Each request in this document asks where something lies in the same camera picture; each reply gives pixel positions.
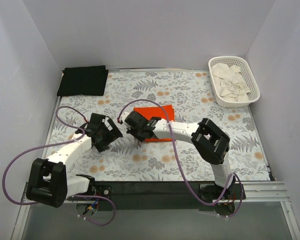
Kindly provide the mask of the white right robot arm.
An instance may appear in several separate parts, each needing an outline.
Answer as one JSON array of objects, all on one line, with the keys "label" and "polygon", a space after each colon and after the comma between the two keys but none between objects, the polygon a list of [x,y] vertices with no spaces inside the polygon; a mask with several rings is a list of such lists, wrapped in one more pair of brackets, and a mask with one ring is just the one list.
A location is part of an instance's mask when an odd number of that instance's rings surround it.
[{"label": "white right robot arm", "polygon": [[119,123],[137,140],[170,139],[193,144],[201,158],[209,163],[214,174],[217,195],[227,199],[235,192],[229,162],[230,138],[212,120],[203,118],[198,123],[167,121],[161,117],[147,119],[136,111],[124,112]]}]

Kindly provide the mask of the orange t-shirt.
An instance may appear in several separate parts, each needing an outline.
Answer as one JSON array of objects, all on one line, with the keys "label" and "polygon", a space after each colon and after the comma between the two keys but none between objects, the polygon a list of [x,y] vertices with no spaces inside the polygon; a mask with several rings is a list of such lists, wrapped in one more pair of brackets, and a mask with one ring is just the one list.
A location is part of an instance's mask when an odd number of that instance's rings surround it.
[{"label": "orange t-shirt", "polygon": [[[164,105],[163,109],[166,111],[168,118],[170,121],[175,120],[175,111],[173,106],[170,105]],[[143,117],[145,117],[147,120],[150,120],[152,117],[160,117],[162,119],[166,119],[166,115],[164,111],[160,107],[134,107],[134,111],[141,114]],[[146,138],[146,143],[155,143],[155,142],[171,142],[172,140],[170,138],[163,138],[163,139],[156,139],[156,138]]]}]

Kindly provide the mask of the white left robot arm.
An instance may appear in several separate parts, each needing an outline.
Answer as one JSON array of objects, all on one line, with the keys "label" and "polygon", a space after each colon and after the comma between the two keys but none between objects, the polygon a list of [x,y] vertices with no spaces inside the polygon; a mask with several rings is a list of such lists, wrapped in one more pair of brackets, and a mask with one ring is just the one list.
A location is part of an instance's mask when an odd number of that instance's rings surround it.
[{"label": "white left robot arm", "polygon": [[70,143],[46,159],[33,161],[26,189],[27,199],[55,208],[75,195],[81,195],[85,200],[93,199],[97,193],[94,177],[86,174],[68,176],[67,170],[85,152],[96,148],[101,153],[121,137],[123,134],[112,119],[92,113],[90,120],[74,133]]}]

